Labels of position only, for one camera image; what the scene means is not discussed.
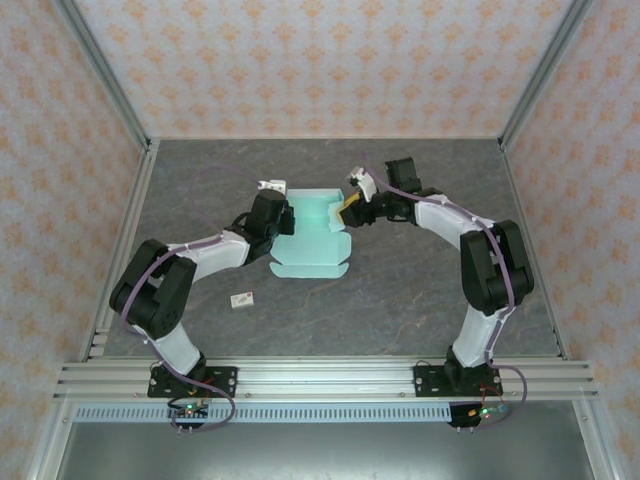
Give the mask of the mint green paper box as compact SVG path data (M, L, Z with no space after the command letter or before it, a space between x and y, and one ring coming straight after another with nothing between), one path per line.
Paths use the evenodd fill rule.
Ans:
M291 189L294 234L280 235L271 249L271 272L284 279L338 279L349 269L352 237L339 219L339 188Z

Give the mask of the grey metal sheet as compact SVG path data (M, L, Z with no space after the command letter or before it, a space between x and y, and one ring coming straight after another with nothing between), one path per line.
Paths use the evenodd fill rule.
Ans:
M485 431L440 423L75 423L36 480L602 480L573 414L542 408Z

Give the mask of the aluminium mounting rail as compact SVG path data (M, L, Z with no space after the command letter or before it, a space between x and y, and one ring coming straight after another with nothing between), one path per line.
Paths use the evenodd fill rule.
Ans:
M222 357L215 366L238 369L236 397L247 402L408 401L415 396L413 368L438 365L411 356ZM560 357L497 360L508 401L598 399L604 390L587 361ZM116 402L146 400L151 361L136 357L100 357L62 367L56 400Z

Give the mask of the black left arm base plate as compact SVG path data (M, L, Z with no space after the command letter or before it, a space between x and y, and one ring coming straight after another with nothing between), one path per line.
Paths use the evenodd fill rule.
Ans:
M205 366L198 368L194 379L235 396L238 369L236 367ZM149 398L221 398L219 393L184 382L171 374L164 366L154 366L148 384Z

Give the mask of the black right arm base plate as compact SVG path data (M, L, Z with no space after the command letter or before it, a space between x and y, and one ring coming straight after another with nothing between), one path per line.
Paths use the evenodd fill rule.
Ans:
M417 397L501 396L502 382L497 370L487 365L454 370L447 365L418 364L413 368Z

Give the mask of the aluminium upright post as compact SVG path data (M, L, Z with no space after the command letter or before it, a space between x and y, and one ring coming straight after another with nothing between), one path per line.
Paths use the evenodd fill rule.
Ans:
M151 138L129 101L121 82L118 80L107 56L94 35L89 23L76 0L52 0L58 12L66 22L71 33L79 43L85 58L96 73L107 96L124 122L134 142L148 151Z
M504 130L497 138L498 145L503 153L506 153L516 140L518 133L550 81L593 3L594 0L571 0L569 8L544 50Z

